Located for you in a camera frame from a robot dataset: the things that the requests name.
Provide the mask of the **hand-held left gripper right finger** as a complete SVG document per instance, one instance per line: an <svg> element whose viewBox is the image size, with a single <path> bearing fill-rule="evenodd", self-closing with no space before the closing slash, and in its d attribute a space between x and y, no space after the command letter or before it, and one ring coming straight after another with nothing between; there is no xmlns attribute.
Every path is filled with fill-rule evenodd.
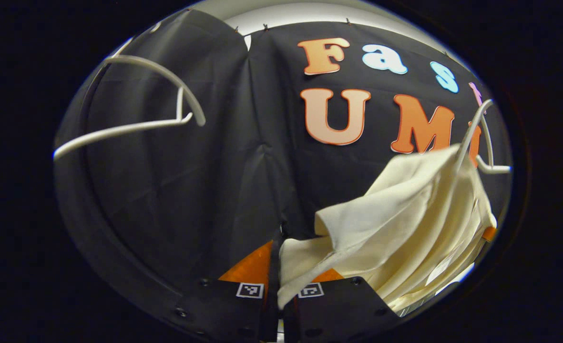
<svg viewBox="0 0 563 343"><path fill-rule="evenodd" d="M283 315L286 343L370 343L401 323L362 277L309 283Z"/></svg>

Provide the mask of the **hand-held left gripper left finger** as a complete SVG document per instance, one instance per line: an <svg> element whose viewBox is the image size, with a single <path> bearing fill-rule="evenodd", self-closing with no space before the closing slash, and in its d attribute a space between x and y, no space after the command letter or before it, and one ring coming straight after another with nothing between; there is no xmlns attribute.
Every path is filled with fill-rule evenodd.
<svg viewBox="0 0 563 343"><path fill-rule="evenodd" d="M168 325L199 343L275 342L279 247L269 241L222 276L198 279L171 304Z"/></svg>

